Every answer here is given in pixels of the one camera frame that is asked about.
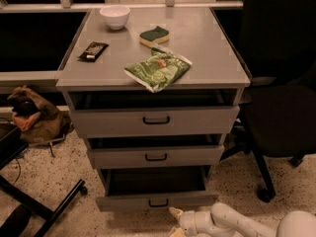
drawer cabinet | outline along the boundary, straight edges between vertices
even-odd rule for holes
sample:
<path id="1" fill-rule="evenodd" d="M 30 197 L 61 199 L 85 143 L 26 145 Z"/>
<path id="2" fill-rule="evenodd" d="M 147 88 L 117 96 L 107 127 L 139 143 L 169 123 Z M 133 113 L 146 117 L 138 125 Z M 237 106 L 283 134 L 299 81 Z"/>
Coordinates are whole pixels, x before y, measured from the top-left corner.
<path id="1" fill-rule="evenodd" d="M 163 45 L 193 63 L 154 94 L 123 70 L 150 57 L 139 34 L 153 22 L 170 31 Z M 109 47 L 95 62 L 79 61 L 90 41 Z M 103 182 L 99 209 L 211 205 L 217 198 L 206 188 L 211 166 L 219 163 L 249 84 L 209 8 L 132 8 L 121 31 L 107 30 L 92 9 L 56 86 Z"/>
<path id="2" fill-rule="evenodd" d="M 205 183 L 239 112 L 223 92 L 64 92 L 105 186 L 105 196 L 97 198 L 99 209 L 211 204 L 217 195 Z"/>

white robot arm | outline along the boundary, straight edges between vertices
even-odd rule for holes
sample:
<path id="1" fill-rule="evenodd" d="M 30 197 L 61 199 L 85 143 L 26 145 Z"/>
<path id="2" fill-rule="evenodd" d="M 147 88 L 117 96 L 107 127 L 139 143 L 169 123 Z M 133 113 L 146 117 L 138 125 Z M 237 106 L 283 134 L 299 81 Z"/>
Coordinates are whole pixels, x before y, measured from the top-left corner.
<path id="1" fill-rule="evenodd" d="M 304 211 L 289 213 L 275 231 L 221 202 L 215 203 L 210 211 L 183 212 L 174 207 L 169 210 L 180 224 L 180 228 L 171 231 L 170 237 L 197 236 L 200 233 L 211 237 L 232 237 L 235 231 L 245 237 L 316 236 L 316 217 Z"/>

food package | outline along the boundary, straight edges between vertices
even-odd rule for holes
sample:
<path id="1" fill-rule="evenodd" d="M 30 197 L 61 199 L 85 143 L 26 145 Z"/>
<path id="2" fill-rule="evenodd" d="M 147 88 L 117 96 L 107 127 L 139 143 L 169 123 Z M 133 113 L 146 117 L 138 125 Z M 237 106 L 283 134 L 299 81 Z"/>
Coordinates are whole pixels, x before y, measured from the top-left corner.
<path id="1" fill-rule="evenodd" d="M 185 57 L 167 47 L 154 44 L 151 57 L 127 66 L 124 71 L 150 92 L 156 93 L 179 79 L 191 66 L 192 63 Z"/>

terrazzo floor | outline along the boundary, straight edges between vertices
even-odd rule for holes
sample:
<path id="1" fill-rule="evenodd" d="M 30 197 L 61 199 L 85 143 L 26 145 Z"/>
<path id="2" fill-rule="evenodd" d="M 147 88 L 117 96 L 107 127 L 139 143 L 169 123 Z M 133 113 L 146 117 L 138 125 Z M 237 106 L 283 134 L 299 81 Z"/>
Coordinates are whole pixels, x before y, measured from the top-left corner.
<path id="1" fill-rule="evenodd" d="M 53 224 L 46 236 L 58 237 L 162 237 L 168 236 L 177 221 L 167 208 L 134 212 L 100 212 L 95 198 L 104 194 L 104 187 L 86 156 L 84 142 L 76 131 L 53 147 L 53 158 L 46 147 L 30 148 L 19 160 L 21 176 L 15 186 L 55 210 L 79 179 L 86 182 L 88 194 L 76 198 Z M 316 213 L 316 158 L 305 157 L 296 169 L 287 159 L 268 159 L 268 166 L 276 186 L 276 197 L 270 203 L 257 199 L 256 188 L 263 184 L 252 154 L 239 153 L 212 169 L 208 188 L 219 194 L 218 200 L 271 228 L 292 210 Z M 12 161 L 1 175 L 13 183 L 19 175 L 19 166 Z M 0 192 L 0 224 L 18 203 Z M 206 210 L 208 206 L 183 207 Z M 22 236 L 33 236 L 43 224 L 32 216 Z"/>

cloth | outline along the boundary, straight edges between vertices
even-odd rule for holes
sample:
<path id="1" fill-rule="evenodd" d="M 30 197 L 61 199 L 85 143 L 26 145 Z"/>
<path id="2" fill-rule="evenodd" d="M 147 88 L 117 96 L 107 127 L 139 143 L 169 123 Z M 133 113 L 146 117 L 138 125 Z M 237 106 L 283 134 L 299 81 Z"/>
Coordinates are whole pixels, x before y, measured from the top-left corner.
<path id="1" fill-rule="evenodd" d="M 62 112 L 50 101 L 28 87 L 18 87 L 8 97 L 14 107 L 13 123 L 21 130 L 21 138 L 29 143 L 51 140 L 66 125 Z M 23 108 L 23 105 L 34 105 Z"/>

